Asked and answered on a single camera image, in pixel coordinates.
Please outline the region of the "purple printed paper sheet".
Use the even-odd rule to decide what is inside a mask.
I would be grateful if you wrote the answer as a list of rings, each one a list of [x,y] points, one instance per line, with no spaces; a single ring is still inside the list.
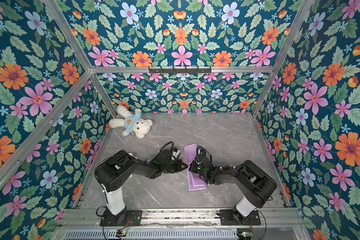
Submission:
[[[190,191],[205,190],[207,188],[206,182],[200,178],[200,170],[198,169],[199,165],[195,160],[197,155],[197,147],[197,144],[184,147],[188,165],[187,173]]]

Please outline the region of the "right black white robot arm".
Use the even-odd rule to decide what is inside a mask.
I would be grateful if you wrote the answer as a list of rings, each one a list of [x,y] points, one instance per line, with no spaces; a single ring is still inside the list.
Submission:
[[[189,171],[199,175],[207,185],[235,184],[243,197],[234,206],[237,217],[248,217],[261,209],[272,197],[277,184],[265,171],[250,160],[238,166],[214,166],[208,153],[197,154]]]

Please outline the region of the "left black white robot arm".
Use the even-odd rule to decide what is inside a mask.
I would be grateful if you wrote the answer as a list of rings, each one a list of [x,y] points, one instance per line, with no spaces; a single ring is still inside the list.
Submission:
[[[121,150],[97,165],[95,177],[105,193],[108,213],[117,216],[125,210],[122,186],[131,175],[156,179],[185,170],[188,165],[180,159],[180,153],[177,148],[164,149],[152,160],[142,161]]]

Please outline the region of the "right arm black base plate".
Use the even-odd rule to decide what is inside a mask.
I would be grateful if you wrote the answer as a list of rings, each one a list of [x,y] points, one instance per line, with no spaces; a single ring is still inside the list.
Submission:
[[[260,226],[261,218],[258,211],[252,211],[248,216],[241,215],[237,210],[223,210],[217,212],[222,226]]]

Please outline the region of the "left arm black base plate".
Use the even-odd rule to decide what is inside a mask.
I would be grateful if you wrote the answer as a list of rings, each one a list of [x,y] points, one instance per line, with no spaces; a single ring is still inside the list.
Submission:
[[[122,210],[119,214],[113,215],[108,209],[103,213],[100,223],[101,227],[136,227],[140,226],[142,210]]]

